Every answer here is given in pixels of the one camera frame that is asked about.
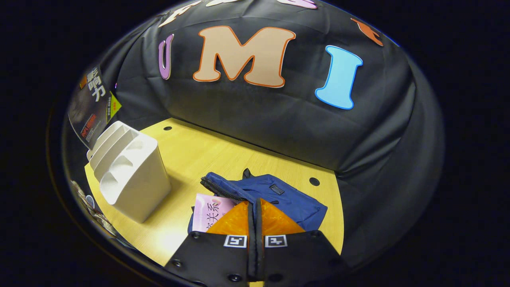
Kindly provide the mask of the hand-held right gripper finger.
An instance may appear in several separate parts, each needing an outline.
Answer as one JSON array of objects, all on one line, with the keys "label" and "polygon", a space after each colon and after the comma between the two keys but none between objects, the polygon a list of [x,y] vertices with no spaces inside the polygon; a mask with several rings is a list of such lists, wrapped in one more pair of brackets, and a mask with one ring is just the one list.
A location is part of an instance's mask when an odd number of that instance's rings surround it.
[{"label": "hand-held right gripper finger", "polygon": [[190,232],[164,269],[195,285],[249,285],[251,207],[241,202],[206,232]]},{"label": "hand-held right gripper finger", "polygon": [[336,285],[348,274],[348,264],[323,232],[299,232],[266,200],[258,199],[256,209],[255,273],[264,285]]}]

